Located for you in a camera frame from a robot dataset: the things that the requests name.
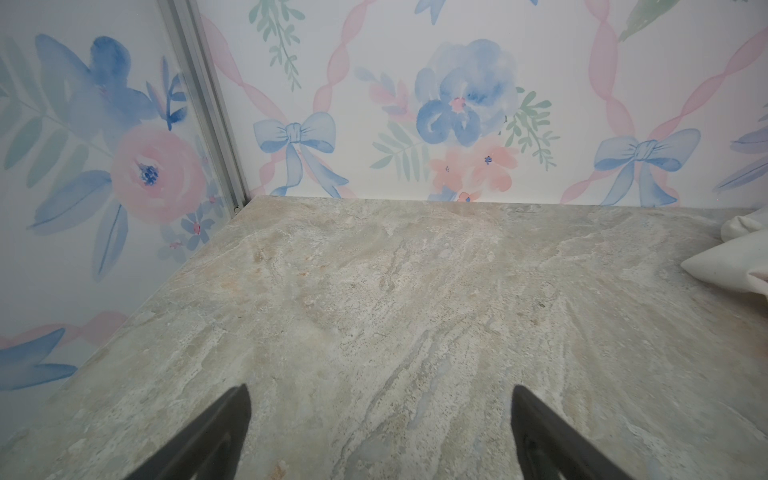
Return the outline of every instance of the floral wallpaper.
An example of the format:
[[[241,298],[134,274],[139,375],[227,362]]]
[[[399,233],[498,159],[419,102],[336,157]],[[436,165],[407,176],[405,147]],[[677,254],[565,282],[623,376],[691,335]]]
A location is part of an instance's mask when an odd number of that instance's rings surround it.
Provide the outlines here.
[[[252,195],[768,201],[765,2],[199,4]]]
[[[5,441],[230,215],[156,5],[31,2],[0,24]]]

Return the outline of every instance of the pink ribbon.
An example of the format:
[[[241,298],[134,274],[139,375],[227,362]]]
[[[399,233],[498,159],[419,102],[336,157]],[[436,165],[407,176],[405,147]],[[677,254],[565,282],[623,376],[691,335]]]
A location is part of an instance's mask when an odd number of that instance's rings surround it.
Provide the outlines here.
[[[584,0],[584,3],[592,16],[600,22],[589,59],[590,84],[598,97],[606,102],[607,121],[614,134],[617,137],[624,135],[633,137],[634,125],[632,117],[626,107],[613,97],[618,64],[618,37],[614,29],[607,23],[608,12],[611,9],[610,1]],[[674,133],[685,116],[703,107],[715,95],[715,92],[720,88],[726,77],[743,70],[755,62],[765,50],[766,44],[768,44],[768,28],[761,30],[742,45],[728,61],[723,73],[708,78],[699,85],[686,100],[680,114],[656,127],[648,136],[648,140],[660,141]],[[568,187],[563,192],[560,203],[567,204],[576,200],[589,188],[592,182],[609,177],[617,170],[593,171],[587,180],[582,180]],[[675,189],[667,186],[669,172],[654,166],[651,166],[650,170],[659,187],[673,197],[680,199],[680,195]]]
[[[368,5],[375,1],[376,0],[365,0],[360,3],[352,9],[344,21],[341,45],[339,45],[333,52],[328,61],[328,68],[326,71],[328,83],[320,87],[315,93],[313,102],[314,111],[328,111],[330,109],[333,86],[341,82],[341,80],[343,80],[349,73],[349,54],[346,51],[346,45],[360,33],[362,24],[365,21]],[[258,111],[268,118],[274,118],[281,121],[283,124],[288,124],[288,118],[275,102],[270,100],[270,98],[261,90],[251,84],[247,84],[243,80],[243,77],[240,75],[240,69],[237,67],[237,63],[235,63],[230,51],[230,46],[224,38],[224,35],[221,33],[221,30],[219,30],[219,28],[205,15],[201,15],[201,18],[203,19],[203,30],[205,31],[210,56],[214,60],[214,65],[217,66],[219,71],[221,71],[225,77],[229,78],[245,91],[251,103]],[[264,186],[272,181],[275,175],[275,167],[278,163],[284,160],[285,154],[283,151],[277,151],[270,155],[270,161],[259,168],[259,181],[261,182],[261,185],[250,191],[252,196],[266,195]],[[330,168],[323,159],[319,160],[321,164]],[[306,166],[306,162],[304,162],[304,167],[309,177],[314,182],[317,182],[312,171]],[[348,187],[338,187],[337,190],[343,198],[357,198]]]

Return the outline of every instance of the blue bow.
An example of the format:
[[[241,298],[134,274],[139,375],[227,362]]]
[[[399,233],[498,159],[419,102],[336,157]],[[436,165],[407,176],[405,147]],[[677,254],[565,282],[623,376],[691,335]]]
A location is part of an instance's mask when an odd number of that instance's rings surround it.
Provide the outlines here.
[[[344,177],[334,174],[328,167],[320,163],[307,147],[312,147],[325,154],[330,154],[336,149],[336,124],[333,118],[324,111],[311,114],[303,124],[292,123],[283,125],[277,120],[262,120],[253,124],[253,132],[259,148],[265,153],[272,154],[279,149],[286,148],[286,168],[288,181],[285,187],[273,190],[272,195],[285,196],[289,188],[295,187],[301,182],[303,169],[301,159],[293,144],[299,144],[301,154],[306,164],[315,175],[320,186],[328,192],[328,195],[341,198],[336,187],[349,183]]]
[[[642,162],[638,180],[640,205],[660,207],[675,203],[677,198],[667,194],[656,184],[650,166],[655,165],[668,172],[678,171],[694,152],[700,139],[701,133],[697,129],[688,128],[662,141],[639,142],[635,137],[616,137],[604,141],[594,155],[594,169],[608,171],[626,165],[619,172],[611,191],[601,205],[614,205],[624,198],[634,181],[635,162]]]

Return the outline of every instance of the beige marble surface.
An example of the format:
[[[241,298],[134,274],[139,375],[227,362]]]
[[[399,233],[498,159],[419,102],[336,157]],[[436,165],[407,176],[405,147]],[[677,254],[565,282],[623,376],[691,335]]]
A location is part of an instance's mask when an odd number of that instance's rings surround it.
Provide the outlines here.
[[[241,479],[520,478],[515,383],[635,478],[766,478],[768,303],[679,267],[733,215],[261,197],[0,478],[122,478],[242,382]]]

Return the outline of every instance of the white fabric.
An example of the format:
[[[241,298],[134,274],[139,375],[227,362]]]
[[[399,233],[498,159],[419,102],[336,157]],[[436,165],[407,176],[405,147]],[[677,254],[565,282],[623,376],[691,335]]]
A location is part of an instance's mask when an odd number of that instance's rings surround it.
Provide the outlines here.
[[[727,242],[763,228],[768,228],[768,207],[763,207],[743,217],[739,216],[728,220],[720,228],[720,236],[723,238],[723,242]]]
[[[768,229],[710,248],[681,266],[699,280],[728,290],[768,296]]]

